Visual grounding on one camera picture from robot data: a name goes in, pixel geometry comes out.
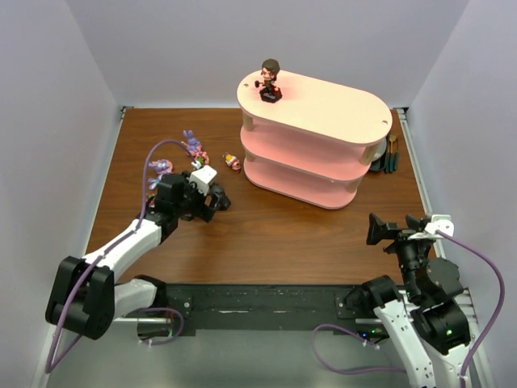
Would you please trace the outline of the brown-haired hero figurine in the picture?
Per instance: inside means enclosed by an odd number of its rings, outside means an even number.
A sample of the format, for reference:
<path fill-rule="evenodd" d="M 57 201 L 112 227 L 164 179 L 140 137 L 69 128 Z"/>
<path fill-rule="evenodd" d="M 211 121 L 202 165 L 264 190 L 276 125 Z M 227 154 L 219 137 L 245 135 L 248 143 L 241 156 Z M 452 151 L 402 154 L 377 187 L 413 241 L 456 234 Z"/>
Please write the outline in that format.
<path fill-rule="evenodd" d="M 282 99 L 281 89 L 275 84 L 279 72 L 280 64 L 276 59 L 269 58 L 262 63 L 260 75 L 263 80 L 256 80 L 254 86 L 263 102 L 276 103 Z"/>

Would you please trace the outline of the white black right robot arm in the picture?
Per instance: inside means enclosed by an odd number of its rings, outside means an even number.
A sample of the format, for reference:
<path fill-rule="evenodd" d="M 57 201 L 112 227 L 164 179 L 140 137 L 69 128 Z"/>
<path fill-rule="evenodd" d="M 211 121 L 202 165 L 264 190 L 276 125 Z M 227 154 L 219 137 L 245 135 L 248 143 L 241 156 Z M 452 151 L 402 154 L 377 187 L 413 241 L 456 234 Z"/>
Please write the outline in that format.
<path fill-rule="evenodd" d="M 406 216 L 406 226 L 368 217 L 368 245 L 382 240 L 395 254 L 404 289 L 389 276 L 360 287 L 363 304 L 381 321 L 405 367 L 412 387 L 465 387 L 462 371 L 470 349 L 469 321 L 456 302 L 464 291 L 459 268 L 451 261 L 430 258 L 433 244 L 454 234 L 448 215 Z"/>

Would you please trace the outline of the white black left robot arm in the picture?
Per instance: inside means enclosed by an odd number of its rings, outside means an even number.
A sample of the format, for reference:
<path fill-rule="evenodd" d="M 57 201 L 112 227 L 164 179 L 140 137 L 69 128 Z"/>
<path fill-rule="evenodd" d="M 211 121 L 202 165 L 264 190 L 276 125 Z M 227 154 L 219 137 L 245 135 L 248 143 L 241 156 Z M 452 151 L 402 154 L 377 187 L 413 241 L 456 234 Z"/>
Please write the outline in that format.
<path fill-rule="evenodd" d="M 216 177 L 210 166 L 165 175 L 126 230 L 82 258 L 63 259 L 45 311 L 46 322 L 96 340 L 114 319 L 157 305 L 165 291 L 160 281 L 145 276 L 122 285 L 117 281 L 145 253 L 162 244 L 179 220 L 210 222 L 217 211 L 230 206 Z"/>

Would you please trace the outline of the black bat-masked figurine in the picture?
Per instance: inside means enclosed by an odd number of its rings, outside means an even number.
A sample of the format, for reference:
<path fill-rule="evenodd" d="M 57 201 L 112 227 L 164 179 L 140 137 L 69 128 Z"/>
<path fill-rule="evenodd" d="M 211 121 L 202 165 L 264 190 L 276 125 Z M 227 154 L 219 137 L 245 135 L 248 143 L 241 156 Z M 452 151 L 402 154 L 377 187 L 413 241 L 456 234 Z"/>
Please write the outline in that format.
<path fill-rule="evenodd" d="M 231 200 L 226 195 L 224 188 L 220 184 L 213 184 L 209 191 L 211 202 L 210 206 L 215 210 L 225 211 L 231 205 Z"/>

